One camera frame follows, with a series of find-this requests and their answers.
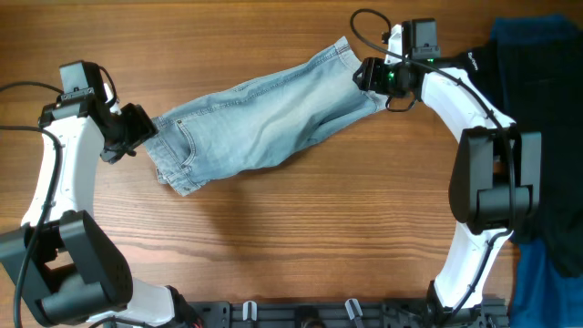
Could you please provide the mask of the light blue denim shorts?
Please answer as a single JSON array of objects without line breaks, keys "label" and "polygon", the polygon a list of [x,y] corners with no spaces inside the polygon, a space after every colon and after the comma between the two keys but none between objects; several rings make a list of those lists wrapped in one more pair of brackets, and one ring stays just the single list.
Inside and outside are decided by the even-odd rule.
[{"label": "light blue denim shorts", "polygon": [[385,108],[362,91],[362,62],[341,37],[309,61],[198,97],[154,118],[146,141],[159,182],[187,196],[244,170],[280,165],[298,151]]}]

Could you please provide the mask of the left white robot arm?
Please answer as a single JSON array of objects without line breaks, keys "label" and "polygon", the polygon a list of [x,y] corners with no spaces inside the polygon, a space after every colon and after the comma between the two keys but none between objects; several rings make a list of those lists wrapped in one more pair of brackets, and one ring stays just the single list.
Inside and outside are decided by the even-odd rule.
[{"label": "left white robot arm", "polygon": [[118,106],[105,68],[88,61],[59,69],[56,100],[35,125],[44,153],[20,226],[1,237],[1,263],[15,286],[13,321],[28,310],[45,326],[201,327],[173,287],[135,279],[94,218],[99,162],[133,155],[156,128],[138,105]]}]

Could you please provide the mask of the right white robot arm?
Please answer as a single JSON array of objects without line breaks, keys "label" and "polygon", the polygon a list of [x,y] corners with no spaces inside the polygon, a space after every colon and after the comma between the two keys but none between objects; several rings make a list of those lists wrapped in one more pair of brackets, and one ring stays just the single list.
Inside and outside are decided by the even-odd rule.
[{"label": "right white robot arm", "polygon": [[356,34],[385,57],[366,58],[353,82],[389,101],[425,104],[458,143],[448,189],[455,235],[428,288],[424,316],[431,323],[470,321],[484,306],[482,290],[500,249],[538,208],[541,135],[519,131],[482,95],[465,55],[441,55],[433,18],[387,27],[380,45]]}]

